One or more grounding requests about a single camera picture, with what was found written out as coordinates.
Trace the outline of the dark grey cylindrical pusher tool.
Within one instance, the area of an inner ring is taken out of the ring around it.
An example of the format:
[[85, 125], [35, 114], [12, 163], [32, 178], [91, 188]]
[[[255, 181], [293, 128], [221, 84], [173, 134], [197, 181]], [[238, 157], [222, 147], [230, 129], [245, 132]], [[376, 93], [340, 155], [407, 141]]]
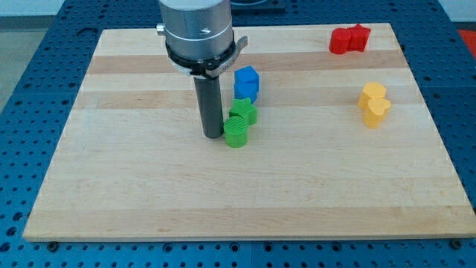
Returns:
[[207, 138], [219, 138], [223, 134], [223, 114], [218, 77], [201, 79], [194, 77], [203, 133]]

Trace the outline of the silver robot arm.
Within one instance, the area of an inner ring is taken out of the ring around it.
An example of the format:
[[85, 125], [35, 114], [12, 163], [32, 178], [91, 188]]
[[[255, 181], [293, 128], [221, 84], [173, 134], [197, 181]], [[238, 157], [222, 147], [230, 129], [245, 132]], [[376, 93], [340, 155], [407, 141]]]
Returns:
[[229, 0], [159, 0], [165, 38], [173, 66], [194, 81], [203, 133], [218, 138], [224, 133], [219, 76], [238, 59], [248, 37], [235, 39]]

